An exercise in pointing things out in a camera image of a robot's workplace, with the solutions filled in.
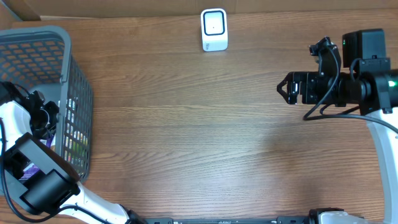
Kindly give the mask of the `green yellow snack packet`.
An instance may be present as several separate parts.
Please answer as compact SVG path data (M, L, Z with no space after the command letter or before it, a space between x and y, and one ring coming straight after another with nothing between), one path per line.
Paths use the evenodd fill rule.
M63 140L64 159L74 165L76 172L83 179L88 173L88 138L78 130L79 118L77 103L68 99L66 108L66 128Z

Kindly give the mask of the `purple red liner pack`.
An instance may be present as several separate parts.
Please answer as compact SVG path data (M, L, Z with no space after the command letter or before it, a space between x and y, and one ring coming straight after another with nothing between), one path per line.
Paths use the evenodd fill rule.
M52 136L49 139L41 139L40 142L55 151L55 136ZM24 168L23 176L19 180L28 180L38 171L39 168L34 163L29 163L28 166Z

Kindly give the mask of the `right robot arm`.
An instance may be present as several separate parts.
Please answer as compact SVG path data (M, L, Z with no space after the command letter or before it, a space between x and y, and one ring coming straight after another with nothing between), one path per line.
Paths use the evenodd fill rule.
M382 29L342 36L342 50L329 37L309 45L316 72L290 72L277 92L290 105L312 108L305 121L365 120L373 138L384 194L383 223L397 223L397 70L386 55Z

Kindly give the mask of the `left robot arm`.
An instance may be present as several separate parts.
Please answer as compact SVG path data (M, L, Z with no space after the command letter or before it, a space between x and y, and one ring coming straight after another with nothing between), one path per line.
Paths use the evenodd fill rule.
M88 190L78 172L44 140L56 135L59 107L41 92L1 82L1 188L22 220L67 215L85 223L144 223L120 204Z

